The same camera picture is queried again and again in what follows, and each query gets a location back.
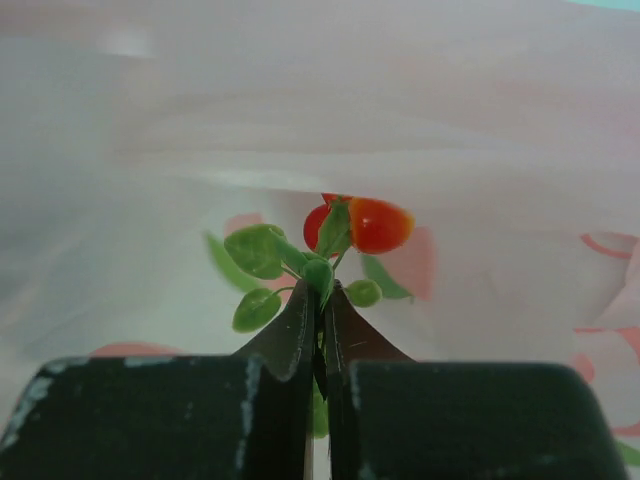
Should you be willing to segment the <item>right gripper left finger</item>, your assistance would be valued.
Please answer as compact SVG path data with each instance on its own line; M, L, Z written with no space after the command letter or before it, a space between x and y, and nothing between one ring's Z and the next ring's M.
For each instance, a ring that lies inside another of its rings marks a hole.
M231 355L44 364L1 438L5 479L309 479L316 296Z

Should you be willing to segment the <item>cherry tomato sprig with leaves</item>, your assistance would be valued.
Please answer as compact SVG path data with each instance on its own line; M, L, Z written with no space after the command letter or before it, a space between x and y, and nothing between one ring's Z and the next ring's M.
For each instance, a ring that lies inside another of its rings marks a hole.
M383 299L413 295L392 279L378 257L404 246L415 229L405 209L382 200L326 193L302 227L305 249L295 247L277 225L252 221L234 227L221 240L207 235L212 263L243 297L236 307L232 328L252 333L268 325L284 305L283 296L305 280L329 299L329 283L345 254L356 250L364 276L348 284L352 305L369 308Z

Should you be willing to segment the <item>pink plastic bag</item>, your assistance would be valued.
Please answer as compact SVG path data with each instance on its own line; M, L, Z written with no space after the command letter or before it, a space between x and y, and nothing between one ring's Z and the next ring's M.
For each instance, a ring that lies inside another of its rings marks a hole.
M254 223L323 193L413 213L344 258L418 360L592 387L639 475L639 5L5 1L1 415L65 356L227 354Z

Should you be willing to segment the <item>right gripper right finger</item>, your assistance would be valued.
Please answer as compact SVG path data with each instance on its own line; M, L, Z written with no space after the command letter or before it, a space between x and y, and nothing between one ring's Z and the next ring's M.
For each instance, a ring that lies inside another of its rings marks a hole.
M553 363L415 361L336 286L324 310L335 479L624 479L600 405Z

